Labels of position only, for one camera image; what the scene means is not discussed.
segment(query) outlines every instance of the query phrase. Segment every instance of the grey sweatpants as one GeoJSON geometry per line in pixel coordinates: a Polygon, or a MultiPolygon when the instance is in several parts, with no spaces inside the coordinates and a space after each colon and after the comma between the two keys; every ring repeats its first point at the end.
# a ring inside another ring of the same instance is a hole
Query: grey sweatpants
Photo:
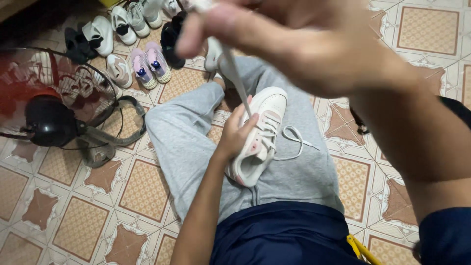
{"type": "MultiPolygon", "coordinates": [[[[335,166],[322,139],[308,95],[259,59],[237,57],[236,64],[247,95],[255,95],[270,86],[286,91],[288,103],[282,127],[296,127],[303,139],[317,149],[305,145],[298,158],[272,161],[252,189],[221,176],[224,182],[219,222],[240,210],[275,201],[318,203],[343,213],[335,166]]],[[[206,134],[211,129],[214,109],[223,98],[221,86],[210,82],[158,105],[146,114],[150,139],[182,220],[216,148],[206,134]]],[[[292,157],[298,153],[300,144],[279,134],[276,147],[276,157],[292,157]]]]}

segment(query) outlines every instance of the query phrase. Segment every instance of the black fan motor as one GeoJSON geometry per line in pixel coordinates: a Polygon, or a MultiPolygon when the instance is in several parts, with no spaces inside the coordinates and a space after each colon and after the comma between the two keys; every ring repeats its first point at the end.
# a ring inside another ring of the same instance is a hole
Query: black fan motor
{"type": "Polygon", "coordinates": [[[73,110],[51,95],[32,98],[24,111],[30,141],[39,146],[62,147],[77,136],[73,110]]]}

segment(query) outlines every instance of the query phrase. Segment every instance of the forearm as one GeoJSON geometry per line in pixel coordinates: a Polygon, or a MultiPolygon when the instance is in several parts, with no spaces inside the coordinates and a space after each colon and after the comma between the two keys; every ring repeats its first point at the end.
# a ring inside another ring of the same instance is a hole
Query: forearm
{"type": "Polygon", "coordinates": [[[173,250],[172,265],[209,263],[227,163],[227,156],[216,149],[181,227],[173,250]]]}
{"type": "Polygon", "coordinates": [[[471,206],[460,191],[470,185],[471,131],[411,71],[401,73],[402,87],[365,90],[350,104],[401,173],[421,221],[435,210],[471,206]]]}

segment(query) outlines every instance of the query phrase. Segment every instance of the tiled floor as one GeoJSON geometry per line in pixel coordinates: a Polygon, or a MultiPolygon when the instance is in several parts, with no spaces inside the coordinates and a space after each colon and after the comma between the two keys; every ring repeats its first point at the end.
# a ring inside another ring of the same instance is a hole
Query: tiled floor
{"type": "MultiPolygon", "coordinates": [[[[469,0],[371,0],[369,8],[378,41],[416,66],[435,94],[471,108],[469,0]]],[[[77,21],[87,20],[70,17],[33,43],[63,50],[62,31],[77,21]]],[[[115,40],[114,52],[129,61],[134,47],[159,39],[154,30],[130,47],[115,40]]],[[[203,60],[187,60],[166,85],[148,91],[134,82],[124,94],[149,110],[209,81],[203,60]]],[[[105,60],[91,64],[104,68],[105,60]]],[[[312,102],[336,163],[350,232],[384,264],[417,264],[410,249],[418,228],[401,176],[373,137],[356,133],[347,99],[312,102]]],[[[227,106],[215,111],[208,133],[215,142],[230,115],[227,106]]],[[[125,137],[138,127],[131,110],[123,114],[125,137]]],[[[103,129],[116,133],[120,126],[116,114],[103,129]]],[[[0,264],[6,265],[169,264],[181,227],[147,135],[119,147],[99,169],[86,167],[78,151],[0,138],[0,201],[0,264]]]]}

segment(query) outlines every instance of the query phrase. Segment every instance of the lavender sneaker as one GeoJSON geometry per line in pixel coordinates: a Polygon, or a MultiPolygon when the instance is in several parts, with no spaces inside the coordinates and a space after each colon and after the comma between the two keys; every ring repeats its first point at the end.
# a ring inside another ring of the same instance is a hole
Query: lavender sneaker
{"type": "Polygon", "coordinates": [[[163,57],[162,47],[153,41],[149,41],[146,44],[146,54],[150,70],[155,74],[157,80],[162,84],[170,81],[171,70],[163,57]]]}
{"type": "Polygon", "coordinates": [[[135,48],[131,53],[131,62],[134,72],[136,72],[136,79],[147,89],[153,89],[157,86],[158,82],[149,69],[147,63],[146,53],[141,49],[135,48]]]}

